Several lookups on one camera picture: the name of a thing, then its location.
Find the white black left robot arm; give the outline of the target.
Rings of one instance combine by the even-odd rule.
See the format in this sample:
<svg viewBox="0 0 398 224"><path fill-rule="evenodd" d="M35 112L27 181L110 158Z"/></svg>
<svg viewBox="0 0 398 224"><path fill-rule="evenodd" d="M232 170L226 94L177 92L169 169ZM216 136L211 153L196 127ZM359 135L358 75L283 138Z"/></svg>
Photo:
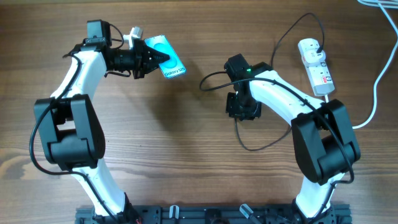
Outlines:
<svg viewBox="0 0 398 224"><path fill-rule="evenodd" d="M78 223L142 221L104 161L106 141L91 101L103 77L144 78L170 59L149 47L138 27L129 34L128 49L113 47L111 28L101 19L88 21L86 38L67 54L72 64L63 82L34 105L30 159L45 174L70 175L80 183L94 207L79 212Z"/></svg>

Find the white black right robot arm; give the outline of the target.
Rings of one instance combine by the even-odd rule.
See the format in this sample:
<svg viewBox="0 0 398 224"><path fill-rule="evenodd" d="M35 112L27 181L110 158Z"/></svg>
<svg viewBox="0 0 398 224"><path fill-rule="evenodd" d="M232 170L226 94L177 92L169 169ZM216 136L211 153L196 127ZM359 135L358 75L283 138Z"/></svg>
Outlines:
<svg viewBox="0 0 398 224"><path fill-rule="evenodd" d="M224 70L234 85L227 96L230 117L253 120L266 105L291 127L295 159L304 175L295 206L304 223L320 222L331 210L336 185L353 182L352 165L361 156L346 107L306 95L270 65L250 65L241 54L229 58Z"/></svg>

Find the light blue Galaxy smartphone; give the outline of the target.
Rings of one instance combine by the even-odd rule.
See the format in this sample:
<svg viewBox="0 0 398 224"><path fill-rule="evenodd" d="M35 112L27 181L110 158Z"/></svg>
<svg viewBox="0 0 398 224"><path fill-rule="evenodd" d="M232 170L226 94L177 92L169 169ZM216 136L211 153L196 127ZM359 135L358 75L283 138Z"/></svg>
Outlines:
<svg viewBox="0 0 398 224"><path fill-rule="evenodd" d="M171 79L186 73L186 68L174 51L165 35L149 37L144 40L146 45L159 53L164 54L164 59L159 63L159 68L165 78Z"/></svg>

